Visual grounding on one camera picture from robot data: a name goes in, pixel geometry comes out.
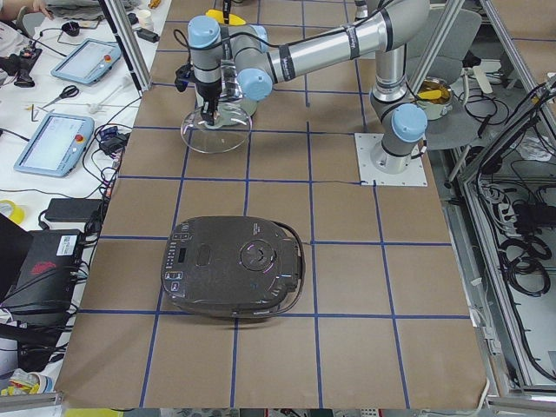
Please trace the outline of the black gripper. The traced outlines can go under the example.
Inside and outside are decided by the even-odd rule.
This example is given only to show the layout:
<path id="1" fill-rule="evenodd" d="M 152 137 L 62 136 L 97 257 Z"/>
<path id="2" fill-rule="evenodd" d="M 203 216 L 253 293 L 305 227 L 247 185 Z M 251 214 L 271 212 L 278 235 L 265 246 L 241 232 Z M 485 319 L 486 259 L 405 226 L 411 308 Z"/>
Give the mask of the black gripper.
<path id="1" fill-rule="evenodd" d="M 205 83 L 199 80 L 195 83 L 195 93 L 197 95 L 197 103 L 201 108 L 202 120 L 207 125 L 211 125 L 211 114 L 213 114 L 213 124 L 220 123 L 220 113 L 217 111 L 220 99 L 220 80 Z"/>

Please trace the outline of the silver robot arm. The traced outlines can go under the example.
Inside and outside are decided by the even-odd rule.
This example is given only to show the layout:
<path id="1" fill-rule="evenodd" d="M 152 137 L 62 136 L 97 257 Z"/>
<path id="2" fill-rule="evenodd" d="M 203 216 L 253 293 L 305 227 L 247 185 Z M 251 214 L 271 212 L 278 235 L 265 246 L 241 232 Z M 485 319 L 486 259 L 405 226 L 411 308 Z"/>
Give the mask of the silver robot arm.
<path id="1" fill-rule="evenodd" d="M 183 130 L 208 133 L 252 129 L 242 100 L 260 102 L 273 87 L 337 63 L 373 53 L 376 59 L 371 103 L 386 134 L 384 152 L 405 157 L 424 129 L 414 133 L 398 124 L 405 109 L 424 113 L 407 99 L 406 45 L 424 28 L 427 1 L 370 3 L 367 17 L 309 38 L 272 45 L 257 25 L 225 26 L 209 16 L 188 24 L 191 80 L 200 102 L 186 116 Z"/>

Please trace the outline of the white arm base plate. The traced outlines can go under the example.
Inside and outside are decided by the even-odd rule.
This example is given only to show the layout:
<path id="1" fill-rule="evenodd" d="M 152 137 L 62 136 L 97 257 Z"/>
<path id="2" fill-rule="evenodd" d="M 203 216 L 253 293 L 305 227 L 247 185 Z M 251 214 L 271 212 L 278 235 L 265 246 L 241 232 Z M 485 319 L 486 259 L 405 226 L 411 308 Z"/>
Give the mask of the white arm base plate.
<path id="1" fill-rule="evenodd" d="M 391 156 L 382 148 L 383 134 L 355 133 L 360 183 L 367 186 L 426 187 L 419 145 L 408 156 Z"/>

